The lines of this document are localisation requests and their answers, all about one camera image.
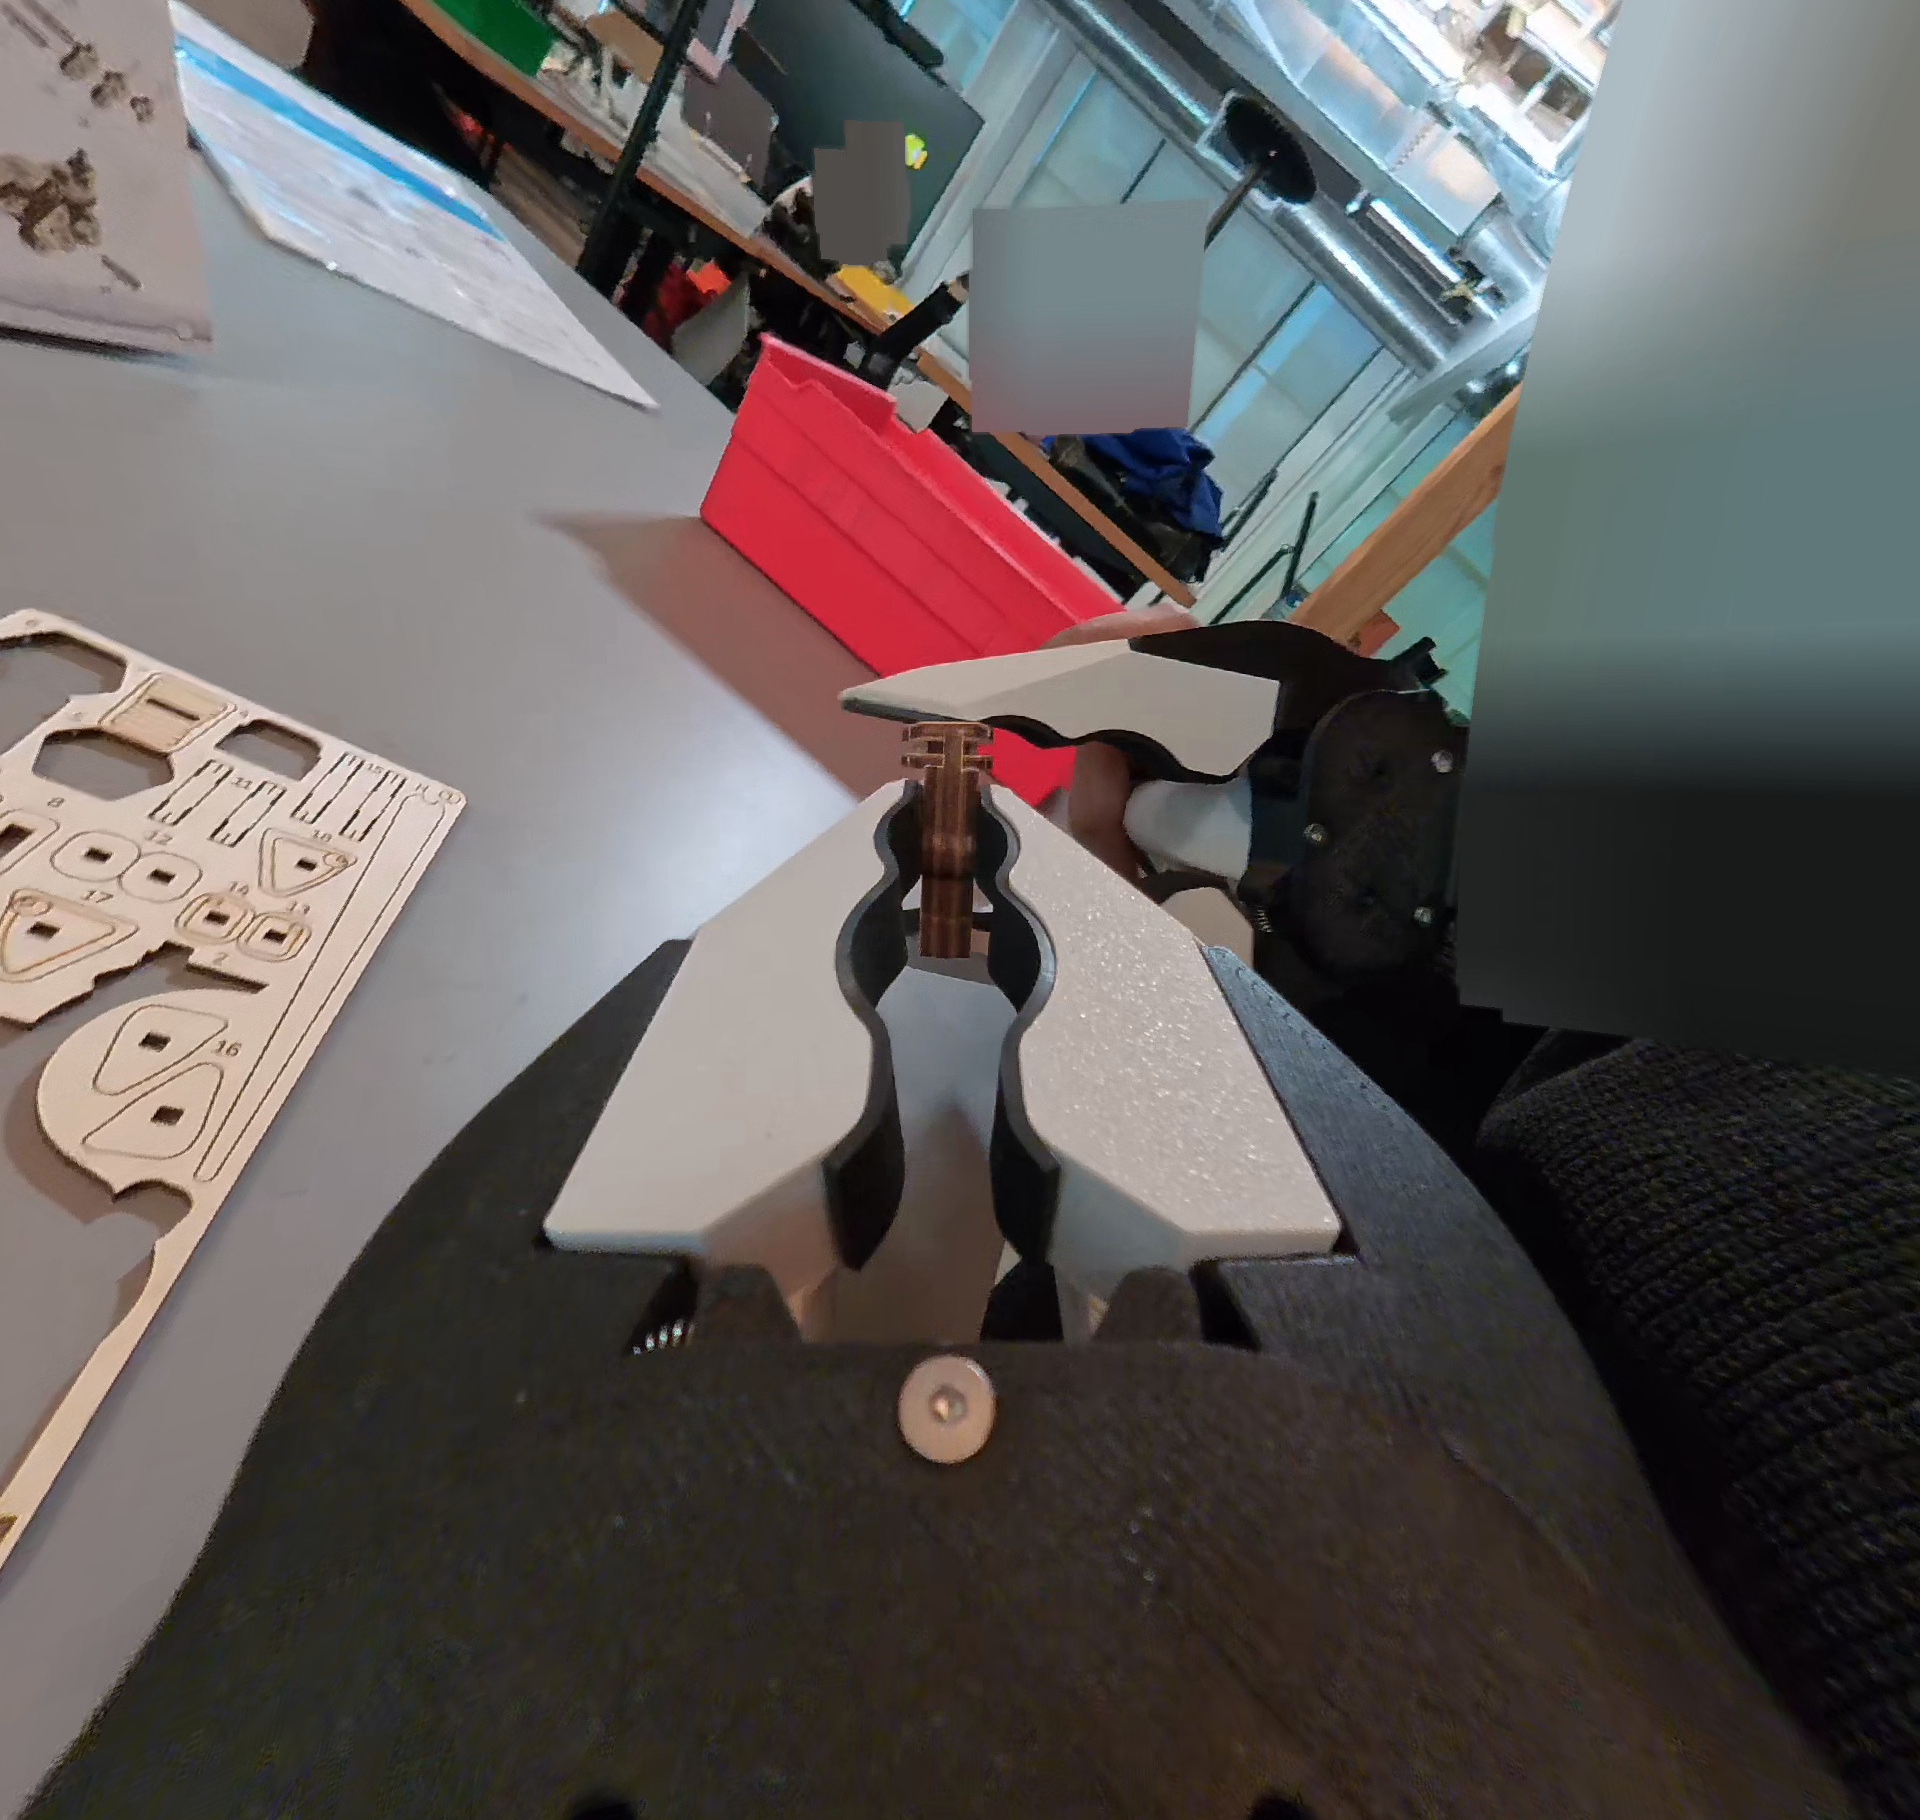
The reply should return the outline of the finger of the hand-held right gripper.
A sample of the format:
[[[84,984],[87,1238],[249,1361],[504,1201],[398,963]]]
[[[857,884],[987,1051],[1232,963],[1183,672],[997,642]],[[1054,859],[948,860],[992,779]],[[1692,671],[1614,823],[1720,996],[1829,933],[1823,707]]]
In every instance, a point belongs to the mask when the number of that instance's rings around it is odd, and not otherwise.
[[[974,724],[1045,751],[1100,744],[1150,781],[1227,784],[1274,736],[1284,689],[1168,657],[1168,639],[1105,639],[973,658],[847,689],[843,710]]]
[[[1146,896],[1197,939],[1255,939],[1257,924],[1230,886],[1204,875],[1150,875]]]

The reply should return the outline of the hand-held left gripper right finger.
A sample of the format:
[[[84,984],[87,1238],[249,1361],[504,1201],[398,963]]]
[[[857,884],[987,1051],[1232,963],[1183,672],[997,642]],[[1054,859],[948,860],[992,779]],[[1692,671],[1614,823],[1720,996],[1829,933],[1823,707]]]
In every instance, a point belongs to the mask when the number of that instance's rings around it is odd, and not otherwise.
[[[1013,793],[978,813],[987,971],[1013,1018],[989,1181],[999,1274],[1109,1304],[1144,1270],[1319,1262],[1342,1221],[1212,952]]]

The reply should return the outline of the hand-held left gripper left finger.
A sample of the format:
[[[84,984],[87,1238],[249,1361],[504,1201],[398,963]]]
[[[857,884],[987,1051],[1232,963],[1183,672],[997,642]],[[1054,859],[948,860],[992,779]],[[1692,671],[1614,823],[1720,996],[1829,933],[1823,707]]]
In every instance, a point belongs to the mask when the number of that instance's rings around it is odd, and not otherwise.
[[[545,1217],[552,1248],[758,1268],[807,1340],[837,1338],[904,1191],[880,1006],[918,835],[917,789],[889,783],[697,931]]]

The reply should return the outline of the wooden puzzle model assembly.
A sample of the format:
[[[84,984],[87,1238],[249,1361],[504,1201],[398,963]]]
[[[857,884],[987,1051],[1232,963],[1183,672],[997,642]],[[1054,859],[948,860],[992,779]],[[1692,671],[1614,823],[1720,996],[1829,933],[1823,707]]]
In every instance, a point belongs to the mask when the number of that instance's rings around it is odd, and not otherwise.
[[[903,730],[900,764],[920,791],[918,949],[929,963],[965,960],[974,942],[978,816],[995,770],[995,730],[915,724]]]

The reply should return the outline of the grey desk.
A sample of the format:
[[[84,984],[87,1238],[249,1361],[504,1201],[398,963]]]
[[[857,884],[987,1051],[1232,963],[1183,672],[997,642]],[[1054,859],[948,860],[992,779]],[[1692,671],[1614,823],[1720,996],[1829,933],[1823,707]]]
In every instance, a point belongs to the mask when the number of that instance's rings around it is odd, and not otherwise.
[[[656,410],[271,245],[191,172],[208,351],[4,342],[4,610],[466,806],[4,1569],[4,1817],[180,1593],[416,1179],[651,952],[900,770],[900,730],[839,705],[863,666],[700,521],[729,413],[495,200]]]

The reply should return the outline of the person's right hand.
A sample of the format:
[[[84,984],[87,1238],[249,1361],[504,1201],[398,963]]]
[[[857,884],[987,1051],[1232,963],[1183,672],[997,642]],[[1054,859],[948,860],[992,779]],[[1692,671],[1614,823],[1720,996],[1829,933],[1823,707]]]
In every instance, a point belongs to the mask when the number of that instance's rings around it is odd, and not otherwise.
[[[1068,789],[1068,831],[1083,849],[1130,884],[1143,870],[1140,849],[1126,827],[1136,789],[1136,772],[1124,752],[1103,743],[1076,748]]]

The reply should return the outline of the blue jacket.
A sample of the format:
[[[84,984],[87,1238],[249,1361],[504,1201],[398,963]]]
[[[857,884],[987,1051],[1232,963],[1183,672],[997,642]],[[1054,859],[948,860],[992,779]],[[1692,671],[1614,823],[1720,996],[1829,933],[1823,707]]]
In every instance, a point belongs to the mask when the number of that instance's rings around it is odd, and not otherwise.
[[[1081,445],[1118,524],[1181,583],[1204,580],[1224,545],[1212,446],[1183,426],[1085,437]]]

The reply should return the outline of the red plastic bin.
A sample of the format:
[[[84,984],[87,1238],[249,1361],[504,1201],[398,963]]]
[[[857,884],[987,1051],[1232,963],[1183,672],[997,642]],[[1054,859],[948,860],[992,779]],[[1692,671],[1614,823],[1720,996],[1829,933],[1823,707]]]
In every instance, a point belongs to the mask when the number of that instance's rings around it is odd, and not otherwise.
[[[1032,653],[1122,609],[887,392],[772,337],[700,517],[877,677]]]

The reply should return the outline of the wooden pillar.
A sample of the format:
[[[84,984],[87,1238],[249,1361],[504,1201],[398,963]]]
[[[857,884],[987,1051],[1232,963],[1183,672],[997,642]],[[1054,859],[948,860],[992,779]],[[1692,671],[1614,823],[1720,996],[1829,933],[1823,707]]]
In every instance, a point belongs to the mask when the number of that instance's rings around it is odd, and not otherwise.
[[[1293,622],[1352,646],[1407,585],[1501,497],[1522,388],[1509,392],[1412,495],[1349,552],[1293,613]]]

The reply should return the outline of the black round disc on pole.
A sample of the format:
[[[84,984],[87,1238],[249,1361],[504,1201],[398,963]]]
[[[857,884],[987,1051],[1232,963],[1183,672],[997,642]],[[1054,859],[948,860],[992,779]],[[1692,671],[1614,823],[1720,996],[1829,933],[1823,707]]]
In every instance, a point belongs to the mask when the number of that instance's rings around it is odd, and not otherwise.
[[[1221,239],[1257,194],[1284,208],[1304,208],[1317,200],[1319,176],[1303,138],[1262,96],[1229,95],[1218,113],[1214,141],[1222,156],[1237,166],[1237,181],[1212,213],[1208,245]]]

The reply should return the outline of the punched wooden puzzle sheet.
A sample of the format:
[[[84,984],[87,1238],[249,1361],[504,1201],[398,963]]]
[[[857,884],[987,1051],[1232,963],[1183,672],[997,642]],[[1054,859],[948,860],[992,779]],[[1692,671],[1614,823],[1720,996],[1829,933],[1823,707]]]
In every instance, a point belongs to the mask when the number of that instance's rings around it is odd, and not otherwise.
[[[185,1211],[10,1472],[10,1563],[469,800],[72,618],[15,610],[2,639],[118,669],[4,751],[4,1022],[169,951],[194,977],[95,1012],[41,1071],[63,1161]]]

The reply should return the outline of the person's black knit sweater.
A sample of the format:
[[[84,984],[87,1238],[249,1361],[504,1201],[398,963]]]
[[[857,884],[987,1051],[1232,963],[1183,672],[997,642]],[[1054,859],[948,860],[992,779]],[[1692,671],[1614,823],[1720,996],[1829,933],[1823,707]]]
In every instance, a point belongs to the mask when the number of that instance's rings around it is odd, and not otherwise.
[[[1919,1087],[1548,1032],[1473,1173],[1866,1817],[1919,1814]]]

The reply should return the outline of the black computer monitor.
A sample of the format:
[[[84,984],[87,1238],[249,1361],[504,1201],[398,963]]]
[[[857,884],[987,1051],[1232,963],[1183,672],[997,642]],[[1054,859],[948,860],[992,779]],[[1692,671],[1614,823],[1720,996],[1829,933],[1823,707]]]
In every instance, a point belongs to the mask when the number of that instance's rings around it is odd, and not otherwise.
[[[776,158],[801,176],[812,175],[818,150],[847,145],[848,122],[903,131],[908,213],[895,259],[918,242],[984,126],[854,0],[754,0],[730,62],[776,118]]]

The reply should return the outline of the printed instruction sheet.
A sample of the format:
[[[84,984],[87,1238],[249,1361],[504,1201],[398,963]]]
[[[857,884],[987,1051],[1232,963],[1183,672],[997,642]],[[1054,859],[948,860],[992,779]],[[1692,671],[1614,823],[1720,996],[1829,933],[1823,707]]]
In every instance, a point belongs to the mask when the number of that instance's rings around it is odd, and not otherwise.
[[[196,8],[167,6],[191,137],[264,241],[593,392],[659,406],[463,176]]]

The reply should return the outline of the grey printed booklet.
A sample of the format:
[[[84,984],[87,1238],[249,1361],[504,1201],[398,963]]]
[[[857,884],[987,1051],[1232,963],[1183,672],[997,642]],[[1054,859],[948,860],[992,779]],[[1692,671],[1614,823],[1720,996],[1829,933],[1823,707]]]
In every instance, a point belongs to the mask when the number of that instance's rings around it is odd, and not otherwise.
[[[2,0],[4,329],[212,342],[173,0]]]

